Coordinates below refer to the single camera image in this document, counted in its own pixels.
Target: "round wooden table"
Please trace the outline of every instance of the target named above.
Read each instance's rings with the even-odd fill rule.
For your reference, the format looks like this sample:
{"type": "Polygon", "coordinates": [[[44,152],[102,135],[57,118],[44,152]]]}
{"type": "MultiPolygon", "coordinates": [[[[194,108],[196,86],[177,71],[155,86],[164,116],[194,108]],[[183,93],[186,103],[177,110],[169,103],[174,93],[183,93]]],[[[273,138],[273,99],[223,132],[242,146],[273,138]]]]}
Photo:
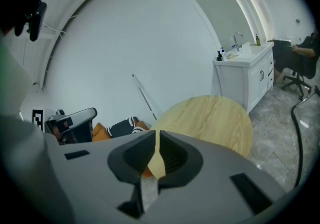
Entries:
{"type": "Polygon", "coordinates": [[[252,124],[237,102],[221,96],[198,96],[168,109],[151,127],[156,131],[155,153],[148,164],[156,178],[165,176],[159,153],[159,131],[171,131],[228,147],[247,157],[252,146],[252,124]]]}

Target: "black pants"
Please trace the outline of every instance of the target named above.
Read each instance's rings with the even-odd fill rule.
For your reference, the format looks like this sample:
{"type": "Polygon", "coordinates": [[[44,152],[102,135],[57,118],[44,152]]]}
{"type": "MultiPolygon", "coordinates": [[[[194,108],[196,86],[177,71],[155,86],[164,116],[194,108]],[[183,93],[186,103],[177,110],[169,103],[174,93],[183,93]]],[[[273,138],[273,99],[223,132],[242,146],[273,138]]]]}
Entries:
{"type": "Polygon", "coordinates": [[[275,65],[274,68],[280,73],[284,68],[290,68],[291,70],[298,70],[303,64],[303,56],[287,50],[274,56],[275,65]]]}

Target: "chair base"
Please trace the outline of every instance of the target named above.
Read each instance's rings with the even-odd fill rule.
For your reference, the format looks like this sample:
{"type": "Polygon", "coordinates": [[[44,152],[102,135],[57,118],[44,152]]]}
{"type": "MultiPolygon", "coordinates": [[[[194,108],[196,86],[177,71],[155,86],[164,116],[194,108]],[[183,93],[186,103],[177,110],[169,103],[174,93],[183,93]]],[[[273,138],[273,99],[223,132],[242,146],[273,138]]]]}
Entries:
{"type": "Polygon", "coordinates": [[[289,86],[291,86],[291,85],[296,84],[296,85],[298,86],[300,92],[301,92],[301,96],[299,96],[299,99],[300,99],[300,100],[302,100],[302,99],[304,98],[304,92],[303,92],[303,90],[302,90],[302,86],[307,87],[307,88],[308,88],[308,93],[311,93],[311,86],[310,86],[309,84],[305,83],[304,80],[303,80],[303,81],[300,80],[300,74],[297,74],[296,77],[284,76],[284,77],[283,77],[283,80],[285,80],[285,79],[289,79],[289,80],[291,80],[291,82],[285,84],[285,85],[282,87],[282,90],[285,90],[286,87],[289,87],[289,86]]]}

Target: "white countertop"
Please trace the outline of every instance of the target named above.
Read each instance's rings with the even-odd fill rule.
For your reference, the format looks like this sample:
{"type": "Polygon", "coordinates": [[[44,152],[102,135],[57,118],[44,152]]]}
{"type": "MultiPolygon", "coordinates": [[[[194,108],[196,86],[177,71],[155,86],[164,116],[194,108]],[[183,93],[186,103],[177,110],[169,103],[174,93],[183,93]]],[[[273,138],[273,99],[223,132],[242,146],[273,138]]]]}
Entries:
{"type": "Polygon", "coordinates": [[[255,63],[257,63],[265,54],[267,54],[273,46],[273,42],[265,42],[262,43],[261,46],[251,46],[246,43],[239,52],[233,54],[238,55],[237,57],[226,61],[214,60],[214,64],[216,66],[251,67],[255,65],[255,63]]]}

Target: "cabinet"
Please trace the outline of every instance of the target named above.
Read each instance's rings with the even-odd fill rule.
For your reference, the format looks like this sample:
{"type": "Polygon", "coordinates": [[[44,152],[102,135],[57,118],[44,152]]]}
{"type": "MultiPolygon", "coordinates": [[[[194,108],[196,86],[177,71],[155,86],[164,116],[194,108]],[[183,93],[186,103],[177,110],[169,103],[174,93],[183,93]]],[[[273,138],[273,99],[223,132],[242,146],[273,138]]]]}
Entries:
{"type": "Polygon", "coordinates": [[[274,79],[273,43],[262,47],[262,52],[250,58],[215,61],[222,96],[241,104],[249,113],[272,89],[274,79]]]}

